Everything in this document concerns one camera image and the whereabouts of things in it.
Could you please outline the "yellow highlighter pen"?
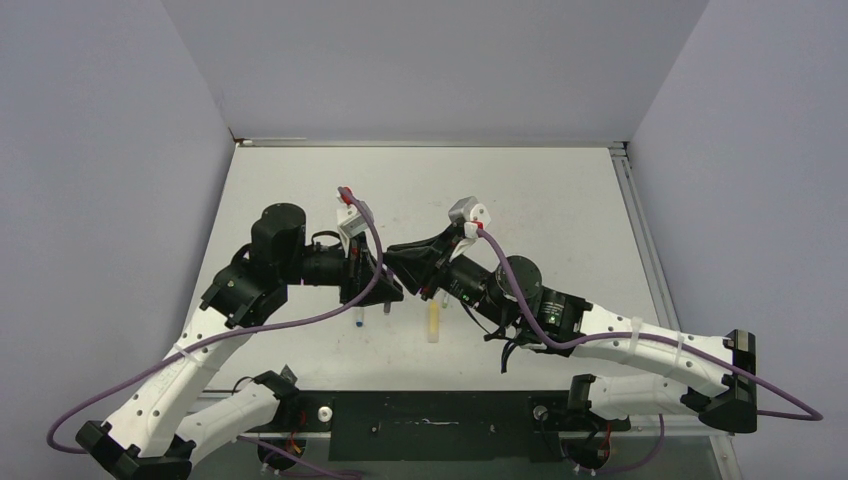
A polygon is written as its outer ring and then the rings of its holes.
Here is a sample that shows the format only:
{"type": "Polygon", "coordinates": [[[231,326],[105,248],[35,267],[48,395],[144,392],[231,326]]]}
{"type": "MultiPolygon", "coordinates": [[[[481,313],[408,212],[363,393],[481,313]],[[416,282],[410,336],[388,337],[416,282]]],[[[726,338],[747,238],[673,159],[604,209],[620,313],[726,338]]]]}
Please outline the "yellow highlighter pen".
{"type": "Polygon", "coordinates": [[[428,304],[428,313],[427,313],[427,341],[429,343],[438,343],[440,339],[440,321],[441,321],[441,307],[435,302],[431,301],[428,304]]]}

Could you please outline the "blue marker pen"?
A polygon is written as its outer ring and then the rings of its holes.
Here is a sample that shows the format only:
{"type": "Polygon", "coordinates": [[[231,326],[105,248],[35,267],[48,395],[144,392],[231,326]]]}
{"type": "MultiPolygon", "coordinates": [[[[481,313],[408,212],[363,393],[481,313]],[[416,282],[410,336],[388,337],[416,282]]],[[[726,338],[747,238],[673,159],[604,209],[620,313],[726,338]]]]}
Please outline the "blue marker pen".
{"type": "Polygon", "coordinates": [[[362,328],[364,326],[365,320],[365,309],[363,307],[356,307],[354,309],[354,323],[357,328],[362,328]]]}

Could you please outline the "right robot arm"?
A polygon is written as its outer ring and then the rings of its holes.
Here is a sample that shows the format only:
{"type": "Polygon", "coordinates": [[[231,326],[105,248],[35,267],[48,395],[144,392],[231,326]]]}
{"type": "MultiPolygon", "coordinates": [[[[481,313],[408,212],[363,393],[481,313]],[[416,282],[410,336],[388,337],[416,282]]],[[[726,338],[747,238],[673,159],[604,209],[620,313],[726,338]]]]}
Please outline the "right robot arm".
{"type": "Polygon", "coordinates": [[[442,290],[495,323],[498,334],[514,329],[515,346],[637,369],[633,376],[575,376],[564,403],[573,425],[671,414],[729,433],[756,431],[753,334],[692,335],[619,315],[544,286],[526,257],[500,254],[488,270],[465,255],[472,242],[451,225],[433,238],[389,247],[384,260],[411,293],[426,299],[442,290]]]}

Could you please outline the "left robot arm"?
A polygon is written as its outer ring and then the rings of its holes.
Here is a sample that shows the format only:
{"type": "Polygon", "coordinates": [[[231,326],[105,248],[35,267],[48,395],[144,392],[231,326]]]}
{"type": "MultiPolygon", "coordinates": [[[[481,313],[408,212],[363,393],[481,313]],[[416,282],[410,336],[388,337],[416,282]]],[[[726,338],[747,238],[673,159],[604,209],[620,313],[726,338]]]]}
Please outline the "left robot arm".
{"type": "Polygon", "coordinates": [[[199,412],[192,405],[238,349],[270,329],[292,286],[336,287],[340,312],[402,299],[370,208],[350,194],[341,201],[331,247],[307,241],[301,207],[266,207],[166,356],[128,381],[133,394],[122,406],[80,427],[79,452],[116,479],[185,479],[206,456],[253,428],[292,426],[298,390],[282,371],[263,372],[199,412]]]}

